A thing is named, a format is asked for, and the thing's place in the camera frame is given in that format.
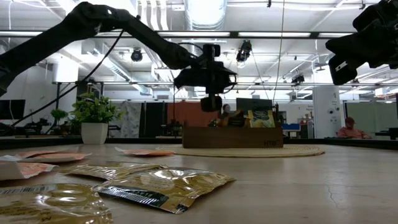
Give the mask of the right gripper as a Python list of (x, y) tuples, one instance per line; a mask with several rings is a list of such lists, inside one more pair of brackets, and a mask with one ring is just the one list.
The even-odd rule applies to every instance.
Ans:
[(330, 39), (326, 48), (334, 53), (329, 60), (334, 85), (343, 85), (355, 79), (363, 64), (369, 68), (381, 65), (398, 67), (396, 36), (386, 30), (363, 30), (358, 33)]

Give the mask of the silver ceiling air duct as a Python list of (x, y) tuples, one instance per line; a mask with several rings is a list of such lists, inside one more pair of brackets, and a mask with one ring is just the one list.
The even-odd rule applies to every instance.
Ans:
[(221, 30), (227, 0), (184, 0), (188, 30)]

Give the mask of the green plant in white pot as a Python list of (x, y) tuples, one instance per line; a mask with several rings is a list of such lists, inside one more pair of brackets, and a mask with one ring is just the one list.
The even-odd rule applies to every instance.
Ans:
[(124, 111), (113, 105), (109, 98), (93, 92), (80, 95), (70, 112), (75, 122), (80, 124), (84, 144), (104, 144), (108, 136), (109, 123), (120, 120)]

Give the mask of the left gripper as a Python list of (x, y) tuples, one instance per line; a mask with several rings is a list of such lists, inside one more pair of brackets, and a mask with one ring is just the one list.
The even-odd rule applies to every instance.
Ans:
[[(220, 94), (229, 86), (234, 86), (236, 82), (230, 80), (231, 76), (236, 76), (236, 72), (224, 67), (223, 62), (211, 62), (207, 67), (192, 67), (181, 70), (174, 79), (177, 88), (183, 86), (205, 87), (207, 94)], [(220, 111), (222, 99), (219, 95), (207, 96), (200, 100), (201, 110), (204, 112)]]

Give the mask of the wooden tea organizer box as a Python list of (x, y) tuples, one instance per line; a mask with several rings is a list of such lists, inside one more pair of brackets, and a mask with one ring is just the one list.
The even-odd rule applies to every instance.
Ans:
[(182, 133), (185, 149), (275, 148), (283, 147), (282, 128), (193, 127)]

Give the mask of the orange partition panel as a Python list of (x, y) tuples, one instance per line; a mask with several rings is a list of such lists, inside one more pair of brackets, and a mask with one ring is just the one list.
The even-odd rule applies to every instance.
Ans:
[(207, 127), (211, 121), (217, 119), (218, 112), (204, 112), (199, 102), (181, 101), (167, 104), (167, 122), (174, 119), (180, 124), (188, 123), (189, 126)]

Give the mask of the small background potted plant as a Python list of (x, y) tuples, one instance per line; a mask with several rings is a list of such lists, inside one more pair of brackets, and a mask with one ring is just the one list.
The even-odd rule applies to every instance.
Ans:
[(70, 133), (71, 119), (69, 114), (60, 109), (54, 109), (51, 111), (51, 115), (54, 118), (54, 124), (51, 130), (54, 135), (66, 136)]

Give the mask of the black beam with light strips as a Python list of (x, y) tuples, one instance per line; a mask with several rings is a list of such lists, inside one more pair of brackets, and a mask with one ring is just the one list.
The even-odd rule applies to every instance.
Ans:
[[(34, 37), (42, 31), (23, 31), (23, 30), (0, 30), (0, 37)], [(188, 39), (332, 39), (352, 32), (248, 32), (248, 31), (156, 31), (160, 36), (171, 38)], [(97, 34), (96, 38), (116, 37), (119, 31), (111, 31)]]

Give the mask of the black computer monitor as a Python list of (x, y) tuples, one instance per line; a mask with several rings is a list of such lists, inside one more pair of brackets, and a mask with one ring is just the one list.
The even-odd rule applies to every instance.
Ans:
[(25, 100), (0, 100), (0, 119), (21, 119)]
[(248, 112), (260, 111), (260, 110), (271, 110), (272, 101), (263, 99), (253, 99), (253, 98), (237, 98), (236, 99), (236, 109)]

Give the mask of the round woven placemat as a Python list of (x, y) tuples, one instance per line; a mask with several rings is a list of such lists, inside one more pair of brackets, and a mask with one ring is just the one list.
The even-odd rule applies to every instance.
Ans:
[(320, 156), (325, 150), (311, 145), (286, 144), (272, 148), (184, 148), (181, 144), (159, 146), (160, 151), (173, 151), (182, 156), (231, 157), (231, 158), (283, 158)]

